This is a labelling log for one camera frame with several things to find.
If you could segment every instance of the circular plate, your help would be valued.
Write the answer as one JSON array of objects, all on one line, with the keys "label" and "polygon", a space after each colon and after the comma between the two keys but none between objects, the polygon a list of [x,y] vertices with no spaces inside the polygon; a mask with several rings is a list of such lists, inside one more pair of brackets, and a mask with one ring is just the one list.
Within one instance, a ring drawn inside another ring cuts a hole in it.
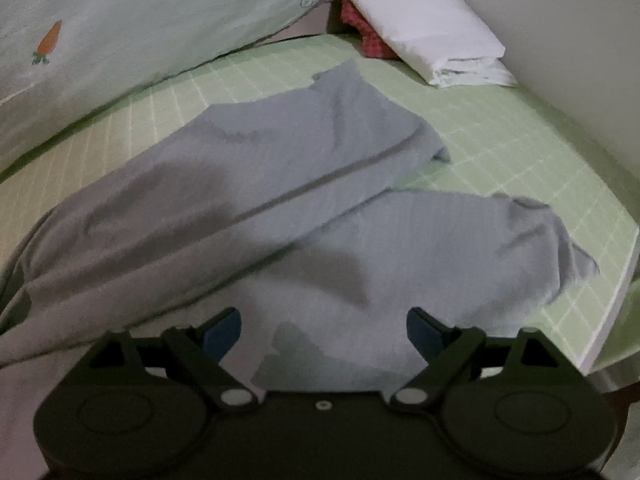
[{"label": "circular plate", "polygon": [[206,423],[196,392],[150,377],[145,385],[59,386],[33,429],[47,462],[60,470],[128,479],[173,465]]},{"label": "circular plate", "polygon": [[587,467],[606,452],[615,428],[597,394],[560,384],[455,386],[440,418],[464,456],[489,471],[525,477]]}]

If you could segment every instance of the wrinkled fabric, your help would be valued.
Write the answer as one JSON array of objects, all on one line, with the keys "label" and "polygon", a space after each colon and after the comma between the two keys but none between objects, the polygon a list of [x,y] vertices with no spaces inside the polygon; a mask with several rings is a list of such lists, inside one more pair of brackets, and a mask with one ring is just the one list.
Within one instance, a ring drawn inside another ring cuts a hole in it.
[{"label": "wrinkled fabric", "polygon": [[306,89],[213,105],[43,218],[0,276],[0,364],[191,303],[447,159],[354,61]]},{"label": "wrinkled fabric", "polygon": [[133,333],[197,326],[234,306],[241,338],[222,362],[245,384],[389,395],[425,366],[406,337],[412,306],[448,326],[511,337],[597,271],[535,200],[390,191],[260,271]]}]

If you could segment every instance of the white bolt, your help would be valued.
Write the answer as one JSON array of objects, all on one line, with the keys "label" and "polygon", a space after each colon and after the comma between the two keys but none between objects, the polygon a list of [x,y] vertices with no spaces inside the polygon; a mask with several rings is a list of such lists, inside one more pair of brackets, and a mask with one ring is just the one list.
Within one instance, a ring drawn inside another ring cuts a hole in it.
[{"label": "white bolt", "polygon": [[422,404],[428,398],[427,392],[420,388],[403,388],[396,393],[396,400],[403,404]]},{"label": "white bolt", "polygon": [[247,390],[237,388],[223,392],[220,395],[220,400],[228,406],[244,406],[254,400],[254,396]]}]

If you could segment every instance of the red checkered cloth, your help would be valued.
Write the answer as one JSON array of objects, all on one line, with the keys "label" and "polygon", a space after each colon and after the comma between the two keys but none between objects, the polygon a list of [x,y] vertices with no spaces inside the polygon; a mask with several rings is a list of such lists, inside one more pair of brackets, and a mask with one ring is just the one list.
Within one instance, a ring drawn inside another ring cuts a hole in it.
[{"label": "red checkered cloth", "polygon": [[347,23],[358,29],[362,36],[362,52],[365,57],[375,57],[378,59],[398,59],[398,55],[391,50],[378,33],[364,19],[356,6],[351,0],[342,0],[342,9],[340,10],[340,19],[343,23]]}]

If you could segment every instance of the light green bed sheet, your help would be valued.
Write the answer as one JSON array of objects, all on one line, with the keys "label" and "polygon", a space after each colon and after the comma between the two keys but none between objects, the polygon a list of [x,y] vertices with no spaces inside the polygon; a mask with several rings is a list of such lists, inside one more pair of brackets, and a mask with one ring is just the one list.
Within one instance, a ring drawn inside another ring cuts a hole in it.
[{"label": "light green bed sheet", "polygon": [[599,276],[573,286],[529,320],[587,372],[637,257],[638,225],[630,214],[640,216],[633,209],[637,190],[621,184],[628,175],[585,140],[574,120],[523,88],[438,90],[402,62],[364,59],[355,45],[349,37],[316,36],[243,50],[132,94],[70,128],[0,184],[0,264],[44,212],[210,104],[308,86],[313,74],[356,57],[363,77],[428,120],[452,155],[451,165],[425,165],[404,186],[534,197],[551,204],[575,241],[596,258]]}]

